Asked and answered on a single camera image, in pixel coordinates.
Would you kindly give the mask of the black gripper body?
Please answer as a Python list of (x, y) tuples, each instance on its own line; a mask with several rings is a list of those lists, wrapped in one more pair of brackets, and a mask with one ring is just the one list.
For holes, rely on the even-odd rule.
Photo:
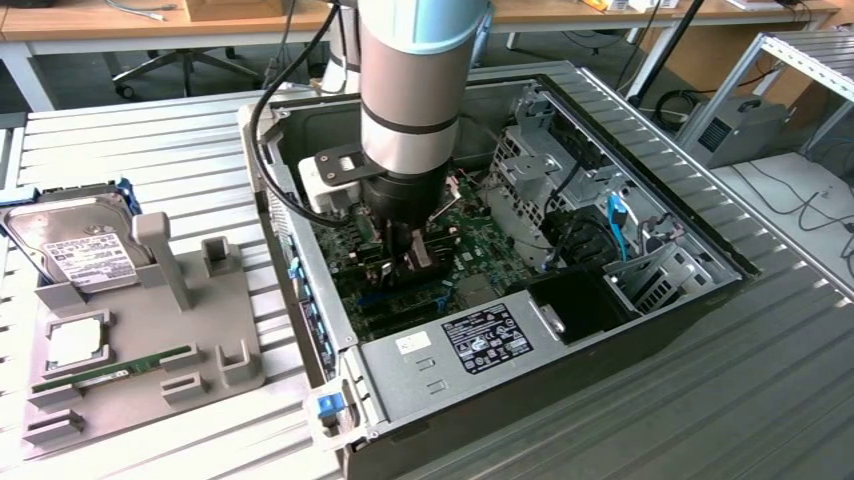
[(361, 181), (362, 200), (370, 210), (382, 247), (392, 257), (412, 245), (412, 232), (425, 226), (438, 208), (448, 163), (421, 174), (390, 171)]

